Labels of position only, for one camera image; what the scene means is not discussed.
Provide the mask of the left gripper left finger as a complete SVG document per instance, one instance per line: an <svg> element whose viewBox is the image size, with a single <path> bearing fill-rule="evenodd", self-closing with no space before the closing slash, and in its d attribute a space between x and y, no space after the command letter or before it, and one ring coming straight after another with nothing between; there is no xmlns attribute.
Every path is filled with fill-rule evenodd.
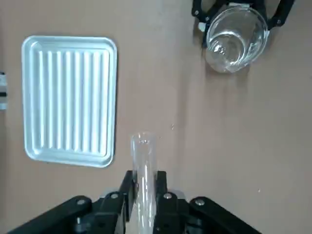
<svg viewBox="0 0 312 234"><path fill-rule="evenodd" d="M93 202L78 195L9 231L10 234L124 234L134 204L133 171L120 188Z"/></svg>

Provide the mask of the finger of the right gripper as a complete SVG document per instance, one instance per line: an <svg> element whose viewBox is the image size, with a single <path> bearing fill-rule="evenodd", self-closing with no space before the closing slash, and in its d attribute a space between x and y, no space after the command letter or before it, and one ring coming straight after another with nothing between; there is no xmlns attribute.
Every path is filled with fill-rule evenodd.
<svg viewBox="0 0 312 234"><path fill-rule="evenodd" d="M220 11L220 9L228 3L227 0L215 0L212 6L207 10L203 10L201 0L193 0L192 3L192 16L197 18L199 22L205 24L204 32L207 32L212 19Z"/></svg>
<svg viewBox="0 0 312 234"><path fill-rule="evenodd" d="M280 0L276 11L271 18L267 16L266 4L264 0L256 0L255 9L264 18L268 29L272 29L274 27L281 27L284 25L294 2L295 0Z"/></svg>

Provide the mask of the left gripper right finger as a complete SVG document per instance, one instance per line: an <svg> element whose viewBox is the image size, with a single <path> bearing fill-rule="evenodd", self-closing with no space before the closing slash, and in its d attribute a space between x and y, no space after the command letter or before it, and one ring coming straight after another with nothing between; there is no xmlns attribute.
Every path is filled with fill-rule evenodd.
<svg viewBox="0 0 312 234"><path fill-rule="evenodd" d="M211 199L191 201L168 191L165 171L156 174L155 234L260 234L258 230Z"/></svg>

